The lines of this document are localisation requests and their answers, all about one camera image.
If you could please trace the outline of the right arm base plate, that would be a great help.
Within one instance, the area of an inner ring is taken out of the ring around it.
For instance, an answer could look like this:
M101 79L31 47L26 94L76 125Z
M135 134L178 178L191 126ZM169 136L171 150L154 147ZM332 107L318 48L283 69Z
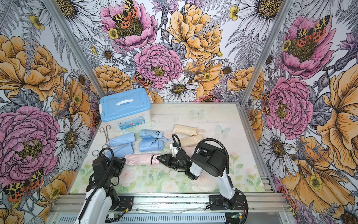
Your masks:
M227 199L222 195L210 195L207 210L212 211L246 211L249 209L246 198L243 195L234 195L232 199Z

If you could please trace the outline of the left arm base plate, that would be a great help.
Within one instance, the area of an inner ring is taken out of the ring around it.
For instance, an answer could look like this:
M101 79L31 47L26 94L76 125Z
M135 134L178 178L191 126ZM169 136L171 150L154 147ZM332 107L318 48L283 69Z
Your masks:
M115 208L113 211L124 212L131 211L133 206L134 196L117 196Z

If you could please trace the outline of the blue umbrella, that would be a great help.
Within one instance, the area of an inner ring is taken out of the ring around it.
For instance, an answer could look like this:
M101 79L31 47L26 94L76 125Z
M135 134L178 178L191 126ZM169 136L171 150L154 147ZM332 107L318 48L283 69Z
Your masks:
M161 131L156 131L156 130L150 130L150 129L143 129L140 131L139 136L142 139L155 139L155 140L164 140L166 141L167 138L164 136L164 133Z
M140 152L161 151L164 148L164 142L161 140L144 139L139 143Z

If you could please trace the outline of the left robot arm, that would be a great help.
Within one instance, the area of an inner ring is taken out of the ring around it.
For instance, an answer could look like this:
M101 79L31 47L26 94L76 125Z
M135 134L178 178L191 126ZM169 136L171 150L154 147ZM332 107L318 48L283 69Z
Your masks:
M109 211L119 205L112 178L119 177L126 159L99 157L92 162L93 174L86 188L84 204L76 224L104 224Z

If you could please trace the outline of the blue umbrella sleeve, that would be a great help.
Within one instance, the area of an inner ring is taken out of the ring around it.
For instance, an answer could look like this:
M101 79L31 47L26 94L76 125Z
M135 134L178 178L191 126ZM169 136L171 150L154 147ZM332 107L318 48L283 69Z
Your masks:
M114 156L121 159L126 155L131 155L134 153L132 143L128 144L111 144L110 148L112 149Z
M129 144L135 142L135 134L134 133L127 133L121 136L118 136L114 139L109 141L110 147L119 147L121 145Z

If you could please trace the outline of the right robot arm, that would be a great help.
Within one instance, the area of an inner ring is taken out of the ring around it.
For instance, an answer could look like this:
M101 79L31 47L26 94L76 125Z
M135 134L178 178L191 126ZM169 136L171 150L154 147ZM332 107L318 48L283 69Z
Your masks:
M224 145L216 139L206 138L200 141L191 157L184 150L178 150L178 156L164 154L157 160L177 172L184 172L190 180L197 180L202 172L214 177L220 194L209 196L206 209L247 210L247 199L244 193L236 189L229 175L229 154Z

